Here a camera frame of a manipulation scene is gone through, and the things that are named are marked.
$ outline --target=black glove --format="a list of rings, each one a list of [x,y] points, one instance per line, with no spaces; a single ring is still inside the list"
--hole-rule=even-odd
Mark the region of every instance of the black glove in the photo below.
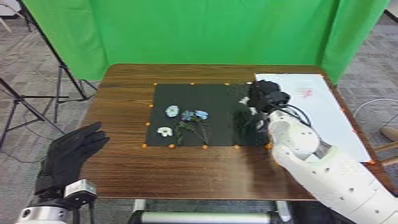
[[[257,111],[269,113],[275,110],[275,107],[282,107],[287,101],[289,95],[280,92],[277,83],[262,80],[252,82],[248,87],[248,107],[254,107]]]
[[[49,145],[46,159],[35,181],[35,195],[62,192],[65,186],[78,181],[85,160],[108,142],[104,132],[97,131],[101,123],[94,123],[67,133]]]

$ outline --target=black mat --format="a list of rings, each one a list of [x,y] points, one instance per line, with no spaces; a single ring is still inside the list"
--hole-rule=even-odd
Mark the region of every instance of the black mat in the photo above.
[[[209,146],[262,145],[266,144],[264,133],[255,133],[250,111],[238,102],[246,96],[246,85],[222,84],[158,84],[152,96],[150,126],[147,128],[147,146],[177,145],[174,127],[181,117],[168,118],[165,109],[170,105],[179,107],[179,114],[184,110],[202,110],[207,112],[206,133]],[[158,128],[172,129],[172,137],[161,137]],[[200,146],[204,144],[195,133],[182,130],[182,146]]]

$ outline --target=white flower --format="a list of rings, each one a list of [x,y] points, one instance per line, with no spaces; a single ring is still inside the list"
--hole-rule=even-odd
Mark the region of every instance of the white flower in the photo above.
[[[239,103],[241,103],[243,105],[246,105],[246,101],[248,101],[248,97],[245,96],[245,97],[241,98],[241,100],[239,100]]]
[[[165,114],[166,117],[175,117],[177,116],[177,112],[179,112],[179,108],[175,105],[170,105],[165,109]]]
[[[168,127],[158,128],[158,133],[161,134],[163,137],[172,136],[172,130]]]

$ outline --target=wooden table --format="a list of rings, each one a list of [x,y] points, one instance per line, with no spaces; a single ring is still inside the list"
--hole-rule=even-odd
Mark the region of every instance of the wooden table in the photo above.
[[[145,122],[152,101],[152,83],[243,83],[254,73],[317,73],[314,66],[246,65],[113,65],[106,72],[83,124],[102,122],[110,136],[104,149],[88,159],[81,177],[97,186],[102,198],[312,200],[269,151],[255,147],[145,147]],[[344,109],[374,164],[367,168],[390,188],[387,175]]]

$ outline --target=gloved hand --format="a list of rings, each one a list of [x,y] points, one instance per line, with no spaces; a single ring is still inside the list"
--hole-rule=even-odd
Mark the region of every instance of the gloved hand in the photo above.
[[[35,181],[35,195],[44,191],[62,192],[65,186],[78,181],[85,160],[95,154],[108,142],[104,132],[97,131],[101,123],[67,133],[49,145],[46,159]]]

